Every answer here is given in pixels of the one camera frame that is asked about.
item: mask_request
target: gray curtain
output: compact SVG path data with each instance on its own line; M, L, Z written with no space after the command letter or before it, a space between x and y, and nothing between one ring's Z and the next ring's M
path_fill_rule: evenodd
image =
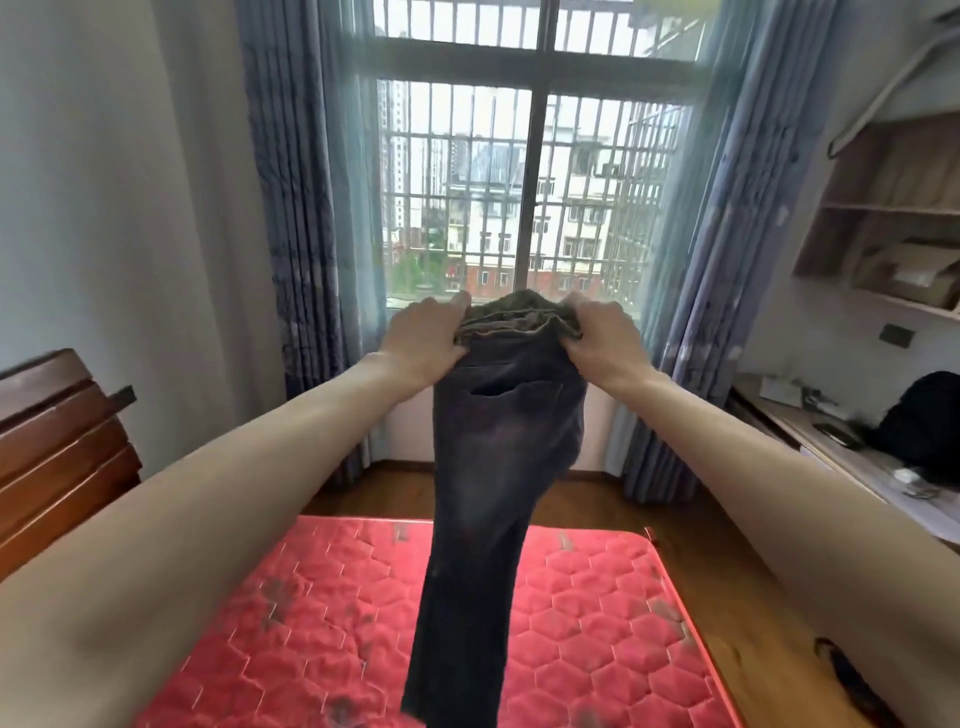
M842 45L834 22L841 2L765 4L739 100L722 122L728 124L722 156L694 144L682 169L685 175L708 169L709 193L697 214L666 221L653 266L653 279L661 283L651 290L638 325L654 363L714 404L723 404L731 388L826 122ZM688 210L697 205L675 203ZM696 221L692 230L685 227L690 220ZM607 467L622 472L625 494L642 503L687 500L697 482L667 445L622 409Z
M342 29L358 20L345 5L235 2L290 398L375 350L386 327L379 205L368 185L379 179L366 122L376 119L376 89L340 47ZM331 484L349 484L384 450L375 430Z

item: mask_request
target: hexagonal quilted pattern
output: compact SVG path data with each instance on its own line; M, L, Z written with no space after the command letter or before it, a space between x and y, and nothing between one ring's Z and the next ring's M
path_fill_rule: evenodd
M428 522L300 517L135 728L414 728ZM530 528L501 728L739 728L646 539Z

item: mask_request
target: box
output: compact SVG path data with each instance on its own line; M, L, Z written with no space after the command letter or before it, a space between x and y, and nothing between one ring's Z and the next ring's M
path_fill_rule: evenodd
M853 285L937 308L953 308L960 294L960 248L910 238L864 255Z

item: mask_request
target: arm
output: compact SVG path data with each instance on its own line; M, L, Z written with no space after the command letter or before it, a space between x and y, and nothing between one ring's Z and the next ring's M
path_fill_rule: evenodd
M380 352L149 478L0 584L0 725L129 726L347 453L463 355L468 304L411 305Z
M777 578L911 728L960 716L960 560L902 513L657 372L616 303L572 300L584 378L703 481Z

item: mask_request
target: person's left hand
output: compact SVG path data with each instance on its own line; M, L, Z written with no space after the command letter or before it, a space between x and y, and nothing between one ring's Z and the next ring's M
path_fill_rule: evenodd
M469 305L470 294L460 291L449 303L424 299L394 316L374 356L397 377L405 399L436 384L467 353L454 346L453 335Z

